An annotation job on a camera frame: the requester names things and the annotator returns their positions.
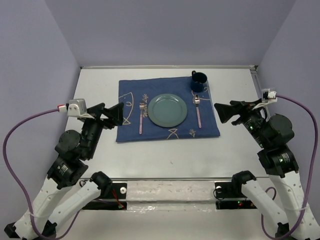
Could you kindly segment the blue cloth placemat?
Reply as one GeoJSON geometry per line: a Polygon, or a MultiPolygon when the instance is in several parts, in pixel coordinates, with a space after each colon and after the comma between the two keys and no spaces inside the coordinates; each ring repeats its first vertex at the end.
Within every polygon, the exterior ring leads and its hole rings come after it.
{"type": "Polygon", "coordinates": [[[124,103],[123,124],[117,129],[117,143],[157,140],[180,140],[219,137],[220,131],[215,119],[210,89],[198,93],[199,112],[202,128],[199,128],[196,106],[193,104],[195,92],[191,89],[190,76],[166,77],[140,80],[120,80],[118,100],[124,103]],[[155,125],[143,110],[142,134],[139,134],[140,103],[148,107],[149,102],[161,94],[173,94],[182,98],[187,105],[186,119],[175,127],[165,128],[155,125]]]}

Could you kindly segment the fork with pink handle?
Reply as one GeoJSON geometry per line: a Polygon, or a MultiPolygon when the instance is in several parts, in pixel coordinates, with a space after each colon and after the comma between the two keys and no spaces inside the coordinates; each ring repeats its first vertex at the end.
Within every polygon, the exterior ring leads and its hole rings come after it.
{"type": "Polygon", "coordinates": [[[139,111],[140,111],[140,114],[139,114],[139,134],[140,135],[142,134],[142,131],[143,131],[143,112],[144,112],[144,109],[145,109],[145,104],[143,102],[141,102],[139,104],[139,111]]]}

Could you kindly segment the spoon with pink handle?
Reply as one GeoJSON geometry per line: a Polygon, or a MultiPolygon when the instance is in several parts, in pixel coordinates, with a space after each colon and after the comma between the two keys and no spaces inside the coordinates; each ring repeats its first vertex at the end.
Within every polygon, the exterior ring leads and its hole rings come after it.
{"type": "Polygon", "coordinates": [[[201,116],[200,116],[200,110],[199,110],[199,104],[201,102],[199,96],[195,94],[192,99],[193,104],[196,107],[196,114],[197,114],[197,121],[198,121],[198,127],[201,129],[202,128],[202,123],[201,123],[201,116]]]}

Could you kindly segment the dark blue mug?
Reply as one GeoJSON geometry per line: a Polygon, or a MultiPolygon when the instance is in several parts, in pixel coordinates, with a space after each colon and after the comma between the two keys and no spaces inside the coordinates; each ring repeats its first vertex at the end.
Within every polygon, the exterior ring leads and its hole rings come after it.
{"type": "Polygon", "coordinates": [[[193,70],[191,72],[190,88],[195,93],[201,93],[204,91],[207,81],[208,77],[206,74],[193,70]]]}

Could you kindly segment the teal plate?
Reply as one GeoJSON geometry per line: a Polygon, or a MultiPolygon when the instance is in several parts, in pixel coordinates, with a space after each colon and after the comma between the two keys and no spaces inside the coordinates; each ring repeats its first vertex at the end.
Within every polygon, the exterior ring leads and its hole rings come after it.
{"type": "Polygon", "coordinates": [[[149,119],[157,126],[172,128],[180,125],[187,117],[188,108],[185,101],[171,93],[155,96],[148,104],[149,119]]]}

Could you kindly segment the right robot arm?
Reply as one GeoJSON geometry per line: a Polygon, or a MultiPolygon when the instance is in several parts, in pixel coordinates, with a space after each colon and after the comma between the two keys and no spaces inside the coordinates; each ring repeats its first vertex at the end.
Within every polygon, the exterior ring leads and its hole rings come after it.
{"type": "Polygon", "coordinates": [[[253,102],[230,101],[229,104],[215,103],[221,123],[233,116],[238,119],[232,125],[242,124],[257,144],[259,161],[275,187],[282,207],[279,207],[264,192],[250,171],[236,173],[232,177],[230,190],[235,196],[249,198],[260,213],[274,226],[274,240],[318,240],[320,225],[317,223],[302,188],[299,167],[287,143],[295,136],[291,121],[281,114],[268,117],[265,107],[275,99],[253,102]]]}

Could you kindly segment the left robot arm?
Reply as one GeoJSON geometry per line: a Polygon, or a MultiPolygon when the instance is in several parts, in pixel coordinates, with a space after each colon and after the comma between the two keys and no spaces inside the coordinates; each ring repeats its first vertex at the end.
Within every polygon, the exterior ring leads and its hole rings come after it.
{"type": "Polygon", "coordinates": [[[123,124],[124,104],[118,103],[106,108],[104,103],[87,107],[84,99],[73,99],[16,124],[6,135],[2,154],[4,162],[20,186],[28,209],[16,222],[9,223],[4,232],[11,239],[20,240],[57,240],[58,229],[70,218],[76,218],[80,210],[88,203],[111,194],[120,209],[124,206],[119,201],[117,192],[112,187],[112,180],[103,172],[95,172],[83,186],[64,202],[62,198],[77,184],[88,169],[84,162],[91,160],[96,151],[101,133],[123,124]],[[58,139],[54,150],[57,158],[49,168],[43,185],[31,200],[25,186],[14,173],[7,156],[7,143],[11,134],[22,124],[50,113],[66,113],[83,123],[80,132],[65,131],[58,139]]]}

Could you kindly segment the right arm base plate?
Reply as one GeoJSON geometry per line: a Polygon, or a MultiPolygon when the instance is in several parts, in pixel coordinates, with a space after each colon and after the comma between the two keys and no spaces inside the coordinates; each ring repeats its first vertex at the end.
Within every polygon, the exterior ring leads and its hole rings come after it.
{"type": "Polygon", "coordinates": [[[215,183],[213,196],[216,199],[217,210],[253,210],[256,206],[241,192],[233,189],[233,185],[228,181],[215,183]]]}

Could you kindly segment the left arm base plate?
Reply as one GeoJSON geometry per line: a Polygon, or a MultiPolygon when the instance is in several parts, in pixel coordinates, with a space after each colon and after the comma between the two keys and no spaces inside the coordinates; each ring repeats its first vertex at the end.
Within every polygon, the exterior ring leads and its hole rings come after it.
{"type": "Polygon", "coordinates": [[[127,182],[116,181],[108,193],[87,203],[82,209],[92,211],[125,211],[127,209],[127,182]]]}

